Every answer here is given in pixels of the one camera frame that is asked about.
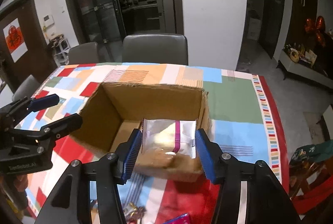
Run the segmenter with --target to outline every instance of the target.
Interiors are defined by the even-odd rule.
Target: red balloon
[[[322,16],[318,16],[317,22],[316,22],[316,28],[320,30],[321,32],[325,31],[325,19]]]
[[[316,31],[316,41],[322,46],[326,46],[325,38],[318,30]]]
[[[314,20],[311,18],[306,19],[305,23],[305,32],[306,33],[314,33],[316,31],[316,24],[314,23]]]

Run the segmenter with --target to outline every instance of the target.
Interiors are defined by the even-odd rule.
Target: patchwork tablecloth
[[[39,130],[43,125],[78,113],[99,83],[135,82],[177,84],[204,88],[209,92],[209,116],[212,133],[224,152],[254,163],[266,161],[274,174],[288,188],[288,159],[279,115],[263,77],[236,71],[170,64],[102,63],[61,66],[42,84],[35,97],[56,93],[57,106],[31,113],[17,127]],[[73,159],[97,160],[91,152],[71,137],[57,141],[52,154],[53,168],[29,174],[29,208],[38,215],[46,197]],[[91,199],[95,199],[91,184]],[[193,223],[209,223],[218,188],[204,176],[195,183],[181,183],[133,174],[119,186],[122,204],[134,202],[145,206],[143,223],[163,223],[182,213],[190,213]],[[99,223],[92,213],[93,223]]]

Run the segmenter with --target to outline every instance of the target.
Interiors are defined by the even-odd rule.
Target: kitchen cabinet
[[[122,11],[127,35],[159,31],[159,12],[157,4],[133,6]]]
[[[309,37],[304,30],[307,18],[316,20],[317,0],[293,0],[286,44],[293,46],[294,43],[297,43],[297,45],[303,44],[307,47]]]

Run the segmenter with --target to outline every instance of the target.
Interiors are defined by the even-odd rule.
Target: dining chair
[[[99,63],[97,45],[93,41],[70,48],[68,52],[69,64]]]
[[[40,85],[41,84],[33,75],[29,75],[15,91],[14,95],[12,96],[12,101],[17,101],[25,96],[31,98],[35,91],[38,90]]]
[[[188,46],[184,35],[136,34],[123,41],[123,62],[188,65]]]

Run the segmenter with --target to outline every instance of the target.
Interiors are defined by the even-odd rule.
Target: open cardboard box
[[[207,93],[201,88],[178,85],[142,85],[135,83],[101,83],[81,110],[81,129],[74,139],[102,157],[127,141],[142,120],[170,119],[194,121],[196,128],[210,132]],[[139,153],[134,170],[148,176],[175,181],[194,182],[202,173],[198,156],[175,155],[168,167],[148,164]]]

